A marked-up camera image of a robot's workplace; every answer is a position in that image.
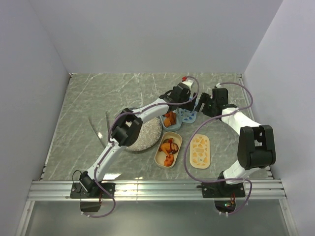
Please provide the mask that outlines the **blue patterned lid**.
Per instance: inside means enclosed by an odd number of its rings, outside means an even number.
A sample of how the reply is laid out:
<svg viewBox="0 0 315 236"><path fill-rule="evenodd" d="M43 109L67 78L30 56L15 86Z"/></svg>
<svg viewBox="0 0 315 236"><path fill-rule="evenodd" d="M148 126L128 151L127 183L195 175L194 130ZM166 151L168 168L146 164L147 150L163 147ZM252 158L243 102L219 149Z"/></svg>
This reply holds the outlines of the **blue patterned lid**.
<svg viewBox="0 0 315 236"><path fill-rule="evenodd" d="M182 108L178 109L179 117L181 118L181 121L183 123L191 124L196 121L197 111L195 111L194 109L196 108L197 103L198 103L198 99L195 100L192 111L189 111L187 109L182 109Z"/></svg>

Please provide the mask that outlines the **red-brown meat slab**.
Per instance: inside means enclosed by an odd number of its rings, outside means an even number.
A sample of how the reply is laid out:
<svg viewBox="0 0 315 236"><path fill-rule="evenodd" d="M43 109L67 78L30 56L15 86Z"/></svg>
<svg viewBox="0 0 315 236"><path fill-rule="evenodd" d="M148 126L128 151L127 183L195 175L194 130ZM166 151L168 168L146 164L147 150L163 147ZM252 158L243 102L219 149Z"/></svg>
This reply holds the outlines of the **red-brown meat slab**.
<svg viewBox="0 0 315 236"><path fill-rule="evenodd" d="M172 125L175 125L176 122L177 122L176 113L170 112L169 119L170 119L171 124L172 124Z"/></svg>

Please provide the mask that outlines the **blue lunch box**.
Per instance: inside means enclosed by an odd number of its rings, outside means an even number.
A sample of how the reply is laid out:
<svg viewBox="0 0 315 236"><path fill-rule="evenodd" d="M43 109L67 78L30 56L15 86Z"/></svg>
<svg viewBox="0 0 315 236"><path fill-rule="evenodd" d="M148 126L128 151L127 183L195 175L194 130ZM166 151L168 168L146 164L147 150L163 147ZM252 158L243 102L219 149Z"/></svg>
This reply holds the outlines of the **blue lunch box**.
<svg viewBox="0 0 315 236"><path fill-rule="evenodd" d="M178 115L178 112L177 111L172 111L174 113L176 113L176 117L177 117L177 122L175 125L171 125L170 127L166 128L163 124L164 120L166 119L166 117L164 117L163 115L162 116L159 116L161 122L162 122L162 127L165 131L171 131L171 132L175 132L177 130L179 130L181 128L181 125L182 125L182 121Z"/></svg>

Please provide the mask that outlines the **orange fried cutlet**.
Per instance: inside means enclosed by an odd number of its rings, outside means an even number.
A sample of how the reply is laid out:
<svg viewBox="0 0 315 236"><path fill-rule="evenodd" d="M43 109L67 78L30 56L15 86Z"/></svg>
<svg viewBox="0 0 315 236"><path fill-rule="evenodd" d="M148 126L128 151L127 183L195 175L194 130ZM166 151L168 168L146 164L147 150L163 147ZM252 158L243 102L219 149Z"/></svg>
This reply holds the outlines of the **orange fried cutlet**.
<svg viewBox="0 0 315 236"><path fill-rule="evenodd" d="M169 118L166 118L166 119L164 120L163 124L164 124L164 126L165 126L166 128L168 128L168 127L170 127L170 126L172 125L172 122L171 122L171 120L170 120Z"/></svg>

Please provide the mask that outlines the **spotted orange food piece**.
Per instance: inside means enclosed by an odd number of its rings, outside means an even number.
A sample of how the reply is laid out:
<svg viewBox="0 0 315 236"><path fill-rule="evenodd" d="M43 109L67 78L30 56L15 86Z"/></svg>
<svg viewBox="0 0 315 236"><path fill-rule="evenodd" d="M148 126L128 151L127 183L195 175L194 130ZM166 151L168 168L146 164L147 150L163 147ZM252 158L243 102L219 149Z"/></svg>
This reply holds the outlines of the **spotted orange food piece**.
<svg viewBox="0 0 315 236"><path fill-rule="evenodd" d="M172 166L173 162L174 162L174 155L170 154L169 156L166 156L165 161L164 161L164 166L170 167Z"/></svg>

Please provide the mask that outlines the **beige lunch box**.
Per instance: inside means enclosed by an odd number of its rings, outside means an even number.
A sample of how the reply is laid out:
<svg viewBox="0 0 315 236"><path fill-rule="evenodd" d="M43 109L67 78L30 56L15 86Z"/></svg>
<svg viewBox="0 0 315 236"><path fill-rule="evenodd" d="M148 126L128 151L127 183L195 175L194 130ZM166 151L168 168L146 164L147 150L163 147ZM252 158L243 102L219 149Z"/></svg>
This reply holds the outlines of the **beige lunch box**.
<svg viewBox="0 0 315 236"><path fill-rule="evenodd" d="M164 163L167 159L167 155L165 152L159 151L159 150L160 150L160 146L163 144L163 142L166 139L170 139L170 138L173 139L173 143L177 144L178 150L173 154L174 160L173 160L172 164L165 166ZM179 150L181 149L182 141L183 141L182 136L179 135L178 133L175 133L175 132L164 133L164 135L162 136L161 141L159 143L159 146L157 148L156 154L155 154L155 163L161 168L165 168L165 169L173 168L175 163L176 163L177 157L179 155Z"/></svg>

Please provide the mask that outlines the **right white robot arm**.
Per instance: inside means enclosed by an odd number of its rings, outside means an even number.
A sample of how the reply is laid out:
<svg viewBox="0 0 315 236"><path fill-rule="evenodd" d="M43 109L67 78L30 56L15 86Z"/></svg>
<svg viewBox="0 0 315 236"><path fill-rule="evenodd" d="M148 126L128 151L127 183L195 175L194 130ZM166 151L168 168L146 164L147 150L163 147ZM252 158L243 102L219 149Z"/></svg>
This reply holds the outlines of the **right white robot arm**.
<svg viewBox="0 0 315 236"><path fill-rule="evenodd" d="M203 92L195 111L219 119L239 135L237 161L222 172L224 180L217 184L220 195L229 196L234 191L234 184L259 169L275 164L273 128L253 121L236 105L230 104L226 88L214 88L211 95Z"/></svg>

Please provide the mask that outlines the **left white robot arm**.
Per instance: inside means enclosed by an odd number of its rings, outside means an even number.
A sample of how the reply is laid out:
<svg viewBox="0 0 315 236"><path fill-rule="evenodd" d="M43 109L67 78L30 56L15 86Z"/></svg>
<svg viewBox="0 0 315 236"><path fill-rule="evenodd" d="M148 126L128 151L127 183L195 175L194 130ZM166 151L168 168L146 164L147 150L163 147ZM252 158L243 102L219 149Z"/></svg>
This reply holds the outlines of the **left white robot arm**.
<svg viewBox="0 0 315 236"><path fill-rule="evenodd" d="M123 109L109 129L108 144L103 152L88 170L80 174L79 183L82 192L89 198L99 194L100 183L109 166L126 147L137 141L142 125L177 108L193 110L198 90L199 87L192 93L189 86L178 83L172 90L142 108Z"/></svg>

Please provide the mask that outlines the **speckled round plate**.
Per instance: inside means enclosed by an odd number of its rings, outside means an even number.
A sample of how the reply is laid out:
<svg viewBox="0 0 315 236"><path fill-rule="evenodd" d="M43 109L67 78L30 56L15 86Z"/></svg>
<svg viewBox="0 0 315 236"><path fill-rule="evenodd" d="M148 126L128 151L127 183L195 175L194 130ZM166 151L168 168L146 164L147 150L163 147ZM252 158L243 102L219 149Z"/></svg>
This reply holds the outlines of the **speckled round plate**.
<svg viewBox="0 0 315 236"><path fill-rule="evenodd" d="M162 134L162 124L159 118L153 118L142 125L138 139L127 147L129 152L142 152L156 144Z"/></svg>

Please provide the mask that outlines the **beige patterned lid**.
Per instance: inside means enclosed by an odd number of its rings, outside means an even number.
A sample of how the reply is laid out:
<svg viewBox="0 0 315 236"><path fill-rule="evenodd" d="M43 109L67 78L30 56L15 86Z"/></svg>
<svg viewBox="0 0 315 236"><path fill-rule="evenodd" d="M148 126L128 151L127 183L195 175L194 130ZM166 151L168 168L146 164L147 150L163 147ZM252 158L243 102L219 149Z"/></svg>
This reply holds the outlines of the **beige patterned lid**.
<svg viewBox="0 0 315 236"><path fill-rule="evenodd" d="M207 169L211 164L210 139L196 134L190 142L189 162L196 169Z"/></svg>

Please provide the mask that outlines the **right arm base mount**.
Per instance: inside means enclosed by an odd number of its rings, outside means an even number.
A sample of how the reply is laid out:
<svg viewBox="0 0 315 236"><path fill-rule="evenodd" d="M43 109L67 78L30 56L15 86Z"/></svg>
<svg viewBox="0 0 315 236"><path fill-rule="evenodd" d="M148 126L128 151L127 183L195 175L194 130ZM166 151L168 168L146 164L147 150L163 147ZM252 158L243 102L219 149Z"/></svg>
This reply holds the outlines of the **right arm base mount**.
<svg viewBox="0 0 315 236"><path fill-rule="evenodd" d="M203 198L215 198L215 208L219 213L233 213L236 209L236 198L245 197L242 183L227 184L226 182L201 183L197 186L202 191Z"/></svg>

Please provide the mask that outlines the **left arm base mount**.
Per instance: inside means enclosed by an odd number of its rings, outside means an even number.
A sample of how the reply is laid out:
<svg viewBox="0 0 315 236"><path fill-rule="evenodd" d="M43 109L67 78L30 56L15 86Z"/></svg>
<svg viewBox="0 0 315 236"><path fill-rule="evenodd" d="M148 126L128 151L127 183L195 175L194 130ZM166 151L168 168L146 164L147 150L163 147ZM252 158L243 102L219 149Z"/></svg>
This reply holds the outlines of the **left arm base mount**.
<svg viewBox="0 0 315 236"><path fill-rule="evenodd" d="M102 205L102 200L113 200L113 207L116 184L112 182L96 182L91 179L87 171L74 171L72 175L72 186L70 191L71 199L80 200L80 210L86 215L97 213Z"/></svg>

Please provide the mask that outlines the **aluminium frame rail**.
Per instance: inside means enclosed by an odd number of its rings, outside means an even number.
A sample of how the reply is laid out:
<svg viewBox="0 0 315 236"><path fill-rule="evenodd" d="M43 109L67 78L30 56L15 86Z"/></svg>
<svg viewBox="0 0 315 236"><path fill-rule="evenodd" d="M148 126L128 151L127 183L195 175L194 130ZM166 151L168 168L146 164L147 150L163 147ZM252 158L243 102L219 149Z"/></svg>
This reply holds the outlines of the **aluminium frame rail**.
<svg viewBox="0 0 315 236"><path fill-rule="evenodd" d="M213 200L214 188L191 179L174 180L118 180L112 189L116 201L195 201ZM283 184L276 179L253 179L238 189L252 200L286 199ZM78 197L71 181L34 181L28 201L88 201Z"/></svg>

